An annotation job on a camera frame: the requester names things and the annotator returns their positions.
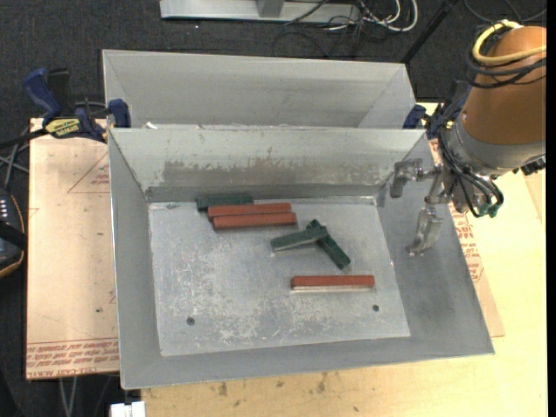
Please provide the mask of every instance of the cardboard sheet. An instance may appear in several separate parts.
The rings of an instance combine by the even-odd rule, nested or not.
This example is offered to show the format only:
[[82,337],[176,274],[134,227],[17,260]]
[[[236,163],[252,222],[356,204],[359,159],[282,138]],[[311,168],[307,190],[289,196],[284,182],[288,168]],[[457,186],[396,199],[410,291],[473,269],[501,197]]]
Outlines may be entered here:
[[108,150],[30,143],[28,380],[117,372]]

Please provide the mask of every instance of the cable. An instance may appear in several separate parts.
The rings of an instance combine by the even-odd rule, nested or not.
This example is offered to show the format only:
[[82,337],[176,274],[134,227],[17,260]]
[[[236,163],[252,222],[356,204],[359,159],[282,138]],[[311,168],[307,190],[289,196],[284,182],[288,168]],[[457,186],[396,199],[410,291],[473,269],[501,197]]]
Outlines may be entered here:
[[[519,23],[524,23],[524,22],[531,22],[532,20],[542,16],[545,12],[546,12],[546,5],[545,8],[543,10],[541,10],[540,12],[533,14],[532,16],[523,18],[521,16],[521,14],[517,11],[517,9],[515,8],[515,6],[513,6],[513,4],[509,1],[509,0],[502,0],[507,7],[510,9],[510,11],[515,15],[515,19],[519,22]],[[463,0],[463,4],[465,4],[467,10],[469,12],[471,12],[474,16],[476,16],[479,20],[482,20],[483,22],[488,22],[488,23],[494,23],[495,21],[492,19],[489,19],[487,17],[482,16],[479,12],[477,12],[476,10],[474,10],[471,5],[469,4],[468,0]]]
[[[25,129],[22,131],[22,136],[25,136],[27,134],[27,132],[29,131],[29,127],[25,127]],[[6,176],[4,178],[4,182],[3,182],[3,186],[4,188],[8,188],[8,186],[10,185],[10,180],[11,180],[11,175],[13,173],[13,169],[18,169],[21,170],[25,173],[29,174],[29,169],[26,169],[25,167],[19,165],[16,163],[16,159],[17,159],[17,155],[24,151],[25,149],[28,148],[27,144],[21,145],[18,142],[15,142],[14,147],[10,153],[10,157],[5,158],[0,156],[0,167],[2,167],[3,165],[7,165],[6,168]]]
[[385,27],[387,30],[393,31],[393,32],[408,32],[410,30],[412,30],[415,25],[417,24],[417,22],[419,21],[419,8],[417,6],[417,2],[415,0],[409,0],[411,3],[411,8],[412,8],[412,13],[413,13],[413,21],[406,27],[403,28],[398,28],[398,27],[394,27],[391,26],[390,23],[391,21],[384,19],[384,20],[380,20],[379,18],[377,18],[370,10],[368,10],[366,8],[366,12],[368,17],[364,17],[364,20],[371,22],[371,23],[376,23],[379,24],[380,26]]
[[301,20],[311,16],[312,14],[314,14],[318,9],[320,9],[325,3],[328,3],[330,0],[322,0],[320,3],[316,4],[316,6],[311,9],[310,11],[306,12],[305,14],[303,14],[302,16],[299,16],[293,20],[290,20],[289,22],[286,22],[284,25],[290,25],[293,23],[297,23],[300,22]]
[[475,44],[473,45],[473,58],[480,63],[484,63],[486,65],[500,65],[503,63],[508,63],[512,61],[517,61],[524,59],[526,57],[534,56],[535,54],[540,54],[546,51],[546,45],[539,46],[537,48],[531,48],[530,50],[526,51],[518,51],[512,54],[506,54],[504,56],[483,56],[480,53],[480,47],[482,44],[496,31],[501,30],[502,28],[521,28],[522,25],[516,22],[510,22],[509,20],[500,20],[499,22],[495,23],[490,28],[486,29],[478,38]]
[[66,397],[66,392],[65,392],[65,389],[63,387],[63,380],[62,379],[59,379],[58,385],[60,387],[60,395],[62,396],[63,411],[64,411],[66,417],[71,417],[71,415],[73,414],[73,406],[74,406],[75,401],[76,401],[77,377],[73,378],[73,383],[72,383],[72,387],[71,387],[71,397],[69,399],[69,405],[68,405],[68,399]]
[[106,392],[108,391],[108,386],[109,386],[109,384],[110,384],[110,382],[112,381],[113,378],[117,378],[117,377],[109,376],[109,378],[104,383],[103,390],[101,391],[101,394],[98,397],[98,401],[96,402],[96,405],[95,405],[95,412],[93,413],[92,417],[97,417],[99,411],[101,410],[101,405],[103,403],[104,396],[106,395]]

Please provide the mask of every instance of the red wooden block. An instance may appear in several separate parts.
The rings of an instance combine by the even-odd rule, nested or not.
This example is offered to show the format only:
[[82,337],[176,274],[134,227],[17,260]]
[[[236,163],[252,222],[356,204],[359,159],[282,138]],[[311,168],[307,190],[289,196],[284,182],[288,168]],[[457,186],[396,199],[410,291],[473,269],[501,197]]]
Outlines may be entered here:
[[267,213],[261,215],[216,216],[212,220],[214,230],[294,226],[295,224],[297,224],[297,215],[292,212]]
[[372,275],[313,275],[294,276],[293,290],[344,290],[374,287]]
[[207,215],[209,220],[212,220],[216,216],[261,215],[291,211],[292,204],[289,202],[275,202],[268,204],[215,205],[208,208]]

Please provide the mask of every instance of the green block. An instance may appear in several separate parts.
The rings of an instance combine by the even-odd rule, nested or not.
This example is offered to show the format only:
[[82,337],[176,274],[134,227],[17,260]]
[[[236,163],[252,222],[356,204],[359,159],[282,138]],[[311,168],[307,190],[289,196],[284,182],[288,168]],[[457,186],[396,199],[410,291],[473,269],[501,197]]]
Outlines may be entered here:
[[326,227],[308,228],[307,230],[303,230],[301,232],[274,238],[274,240],[270,242],[270,245],[275,252],[278,252],[287,248],[298,247],[303,244],[316,242],[326,236],[328,236]]
[[[315,219],[313,219],[308,225],[307,229],[312,228],[323,228],[322,225]],[[351,260],[349,256],[341,249],[341,247],[332,239],[332,236],[327,235],[316,242],[330,257],[337,268],[343,269],[347,267]]]
[[254,199],[247,193],[232,193],[229,195],[207,195],[195,199],[197,210],[203,211],[215,205],[242,205],[252,204]]

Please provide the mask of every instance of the black carpet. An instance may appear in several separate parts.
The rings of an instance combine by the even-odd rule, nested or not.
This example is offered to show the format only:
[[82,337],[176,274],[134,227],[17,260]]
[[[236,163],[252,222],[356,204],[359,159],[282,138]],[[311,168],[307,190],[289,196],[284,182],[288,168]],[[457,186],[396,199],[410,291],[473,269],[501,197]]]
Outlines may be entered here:
[[[283,35],[280,23],[163,21],[159,1],[0,0],[0,142],[21,134],[30,117],[40,116],[41,110],[22,88],[25,76],[39,67],[68,68],[77,98],[101,101],[103,49],[399,62],[445,0],[417,0],[419,22],[408,33],[393,35],[376,27],[359,38],[331,35],[303,23],[288,27],[288,32],[301,35]],[[467,1],[492,20],[525,20],[546,6],[546,0],[507,0],[513,7],[504,0]],[[452,8],[408,65],[418,100],[439,101],[448,95],[454,78],[461,76],[463,56],[476,28],[484,23],[463,1]],[[546,26],[546,13],[528,23]],[[26,152],[18,162],[28,164]],[[0,169],[0,183],[3,172]],[[25,212],[28,176],[16,171],[10,190]],[[13,414],[8,394],[26,416],[63,415],[57,381],[31,383],[23,377],[25,276],[23,266],[0,279],[0,370],[7,386],[0,381],[0,407],[4,407],[0,417]],[[70,381],[65,386],[69,394]],[[91,416],[103,390],[103,400],[123,400],[113,379],[80,379],[74,415]]]

